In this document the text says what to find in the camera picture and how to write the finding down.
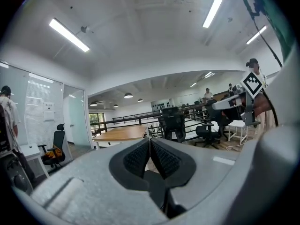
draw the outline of cap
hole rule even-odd
[[[5,96],[9,96],[11,94],[11,89],[8,86],[4,86],[1,89],[1,94],[4,94]]]
[[[249,67],[250,64],[252,63],[258,63],[256,58],[251,58],[247,63],[246,63],[246,67]]]

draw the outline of desk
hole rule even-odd
[[[97,143],[96,149],[99,149],[99,142],[121,143],[124,141],[143,138],[145,132],[148,133],[148,125],[135,125],[128,127],[116,127],[107,133],[93,138]]]
[[[39,163],[41,164],[41,167],[46,175],[46,177],[50,177],[40,156],[40,151],[38,149],[38,146],[35,143],[32,144],[26,144],[20,146],[22,153],[24,154],[27,161],[31,161],[34,159],[38,159]]]
[[[240,139],[240,145],[242,144],[242,142],[246,139],[246,137],[248,136],[248,126],[246,126],[245,125],[245,123],[242,121],[242,120],[234,120],[232,123],[230,123],[229,125],[229,135],[228,135],[228,141],[230,141],[230,139],[232,138],[232,137],[237,137],[237,138],[239,138]],[[231,136],[230,136],[230,126],[232,126],[232,127],[235,127],[235,133],[234,134],[232,134]],[[246,135],[243,137],[243,129],[244,129],[244,127],[247,127],[246,128]],[[240,136],[237,136],[236,134],[237,134],[237,128],[240,128]]]

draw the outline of cable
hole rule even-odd
[[[226,147],[227,151],[230,151],[228,148],[239,147],[239,146],[244,145],[247,142],[247,139],[248,139],[248,133],[247,133],[247,137],[246,137],[244,143],[239,144],[239,145],[235,145],[235,146],[228,146],[228,147]]]
[[[251,19],[252,19],[253,22],[254,22],[254,25],[255,25],[257,31],[259,32],[259,29],[258,29],[258,27],[257,27],[257,25],[256,25],[256,22],[255,22],[255,16],[259,16],[259,12],[260,12],[260,11],[257,11],[257,10],[256,10],[256,13],[252,12],[252,9],[251,9],[251,7],[250,7],[250,5],[249,5],[249,3],[248,3],[248,0],[243,0],[243,2],[244,2],[244,4],[245,4],[245,6],[246,6],[247,11],[248,11],[249,14],[250,14]],[[277,56],[276,53],[273,51],[273,49],[270,47],[270,45],[267,43],[267,41],[264,39],[264,37],[262,36],[261,33],[260,33],[260,35],[261,35],[262,39],[264,40],[264,42],[266,43],[267,47],[270,49],[270,51],[271,51],[271,53],[273,54],[274,58],[277,60],[277,62],[278,62],[278,64],[279,64],[280,68],[282,68],[282,64],[281,64],[281,62],[280,62],[278,56]]]
[[[255,25],[257,31],[259,32],[259,29],[258,29],[258,27],[257,27],[257,25],[256,25],[256,22],[255,22],[254,17],[251,16],[251,18],[252,18],[252,20],[253,20],[253,22],[254,22],[254,25]],[[273,51],[273,49],[270,47],[270,45],[267,43],[267,41],[264,39],[264,37],[262,36],[261,33],[260,33],[260,35],[261,35],[263,41],[266,43],[267,47],[270,49],[270,51],[271,51],[271,53],[273,54],[274,58],[276,59],[276,61],[277,61],[278,64],[280,65],[280,68],[282,68],[282,64],[281,64],[281,62],[280,62],[278,56],[277,56],[276,53]]]
[[[278,127],[278,119],[277,119],[277,115],[276,115],[276,112],[275,112],[275,108],[274,108],[273,104],[271,103],[271,101],[270,101],[268,95],[266,94],[266,92],[264,91],[263,88],[262,88],[262,93],[263,93],[263,95],[266,97],[266,99],[267,99],[268,102],[269,102],[269,105],[270,105],[271,110],[272,110],[272,112],[273,112],[273,116],[274,116],[274,120],[275,120],[275,126]]]

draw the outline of conference table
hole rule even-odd
[[[147,124],[116,127],[106,133],[103,133],[102,135],[93,138],[93,140],[96,142],[96,149],[98,150],[100,148],[99,142],[122,143],[124,141],[143,138],[146,132],[147,134],[149,133]]]

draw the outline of man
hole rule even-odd
[[[231,83],[229,84],[228,94],[230,97],[234,96],[233,86]]]
[[[246,67],[249,67],[250,71],[256,74],[258,79],[261,81],[263,88],[266,88],[265,76],[260,72],[259,64],[257,59],[251,58],[247,63]],[[257,125],[255,130],[255,138],[258,139],[263,133],[266,126],[266,129],[269,130],[275,127],[275,120],[272,111],[266,111],[260,113],[256,119],[261,123]]]
[[[9,127],[14,132],[15,137],[18,136],[18,123],[20,123],[18,110],[15,103],[10,100],[11,89],[4,86],[0,93],[0,105],[7,112],[9,118]]]
[[[25,156],[19,147],[17,136],[18,136],[18,123],[20,123],[18,110],[15,103],[10,99],[11,89],[8,86],[4,86],[0,93],[0,105],[3,107],[6,117],[6,123],[9,131],[7,131],[8,136],[11,137],[11,148],[12,151],[17,155],[20,160],[22,167],[24,168],[29,180],[33,182],[35,180],[34,173]]]
[[[206,89],[206,93],[205,93],[204,96],[203,96],[204,102],[207,102],[208,100],[211,100],[212,97],[213,97],[213,95],[212,95],[212,93],[210,92],[210,89],[207,88],[207,89]]]

